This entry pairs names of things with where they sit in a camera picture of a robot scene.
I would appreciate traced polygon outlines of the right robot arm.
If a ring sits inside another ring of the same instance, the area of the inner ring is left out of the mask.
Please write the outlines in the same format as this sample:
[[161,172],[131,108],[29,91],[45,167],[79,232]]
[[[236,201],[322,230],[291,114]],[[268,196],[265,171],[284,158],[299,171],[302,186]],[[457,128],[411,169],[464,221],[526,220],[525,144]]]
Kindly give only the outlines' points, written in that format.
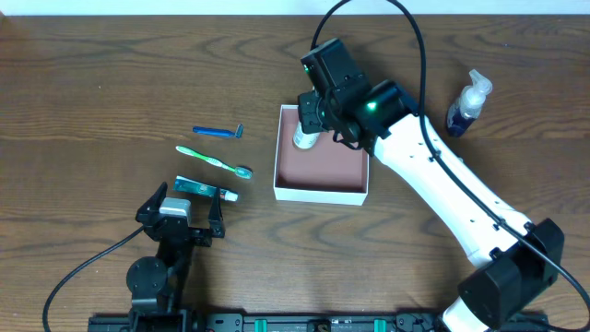
[[504,327],[552,286],[564,234],[534,224],[499,199],[440,140],[395,82],[372,86],[362,73],[312,74],[298,98],[304,133],[332,131],[337,143],[363,149],[403,178],[452,232],[475,272],[442,313],[448,331]]

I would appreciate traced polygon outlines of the green white toothbrush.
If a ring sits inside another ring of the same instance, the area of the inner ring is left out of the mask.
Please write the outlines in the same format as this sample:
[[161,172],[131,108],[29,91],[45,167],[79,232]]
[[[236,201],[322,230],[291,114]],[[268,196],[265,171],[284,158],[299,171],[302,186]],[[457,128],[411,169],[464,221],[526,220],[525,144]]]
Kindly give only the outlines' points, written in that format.
[[228,165],[227,163],[225,163],[221,160],[201,154],[201,153],[199,153],[191,148],[185,147],[185,146],[176,146],[175,149],[184,155],[205,161],[215,167],[218,167],[220,169],[231,172],[239,178],[246,179],[246,180],[250,180],[253,178],[254,173],[244,167],[240,167],[240,166],[231,167],[230,165]]

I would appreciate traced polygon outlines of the green toothpaste tube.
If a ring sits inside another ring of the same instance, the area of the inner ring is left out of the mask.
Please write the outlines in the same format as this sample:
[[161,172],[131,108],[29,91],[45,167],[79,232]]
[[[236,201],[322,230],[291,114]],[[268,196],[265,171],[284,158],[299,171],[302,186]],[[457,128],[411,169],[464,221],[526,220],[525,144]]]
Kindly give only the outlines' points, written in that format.
[[215,193],[219,191],[219,196],[223,200],[236,202],[239,199],[239,195],[231,190],[216,187],[210,184],[204,184],[181,175],[176,176],[173,190],[211,198],[213,198]]

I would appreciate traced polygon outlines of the white hair product tube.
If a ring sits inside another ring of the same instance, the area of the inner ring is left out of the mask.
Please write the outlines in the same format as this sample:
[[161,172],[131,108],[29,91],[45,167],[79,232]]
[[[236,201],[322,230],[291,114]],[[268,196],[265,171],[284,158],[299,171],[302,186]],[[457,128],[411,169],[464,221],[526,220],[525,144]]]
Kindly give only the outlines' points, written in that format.
[[315,145],[319,136],[320,136],[319,133],[305,134],[302,130],[301,122],[298,122],[298,124],[296,126],[296,130],[295,130],[295,132],[293,134],[293,138],[292,138],[293,145],[296,148],[303,149],[303,150],[310,149]]

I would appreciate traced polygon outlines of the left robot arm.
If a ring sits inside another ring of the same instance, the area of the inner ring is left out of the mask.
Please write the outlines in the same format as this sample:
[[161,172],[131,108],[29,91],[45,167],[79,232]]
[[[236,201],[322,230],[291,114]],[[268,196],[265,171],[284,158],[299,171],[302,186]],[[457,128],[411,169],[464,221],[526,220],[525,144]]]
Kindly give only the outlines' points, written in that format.
[[221,193],[212,196],[206,228],[191,225],[191,203],[167,196],[163,183],[136,212],[143,232],[159,244],[154,256],[144,256],[127,271],[132,293],[128,328],[131,332],[184,332],[198,326],[198,315],[182,308],[183,288],[197,246],[209,247],[225,236],[220,208]]

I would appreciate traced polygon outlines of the clear pump bottle blue liquid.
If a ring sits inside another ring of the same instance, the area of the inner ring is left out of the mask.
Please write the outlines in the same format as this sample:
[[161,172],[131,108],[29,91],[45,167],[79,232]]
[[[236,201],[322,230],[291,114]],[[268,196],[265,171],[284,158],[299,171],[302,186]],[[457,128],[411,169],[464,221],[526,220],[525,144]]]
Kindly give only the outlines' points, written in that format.
[[446,116],[446,130],[450,136],[462,136],[481,113],[487,96],[492,92],[492,83],[476,69],[469,71],[471,84],[463,88],[451,104]]

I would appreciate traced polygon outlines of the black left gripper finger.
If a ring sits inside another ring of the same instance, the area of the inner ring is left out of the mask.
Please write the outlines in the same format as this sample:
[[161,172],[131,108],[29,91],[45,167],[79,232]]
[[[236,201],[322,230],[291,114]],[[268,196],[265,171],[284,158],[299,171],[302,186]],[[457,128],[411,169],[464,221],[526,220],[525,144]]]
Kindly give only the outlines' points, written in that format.
[[208,214],[208,222],[213,238],[225,237],[225,226],[220,206],[220,189],[217,188],[212,198],[211,208]]
[[156,192],[137,210],[136,221],[150,221],[159,213],[159,208],[166,198],[168,185],[163,182]]

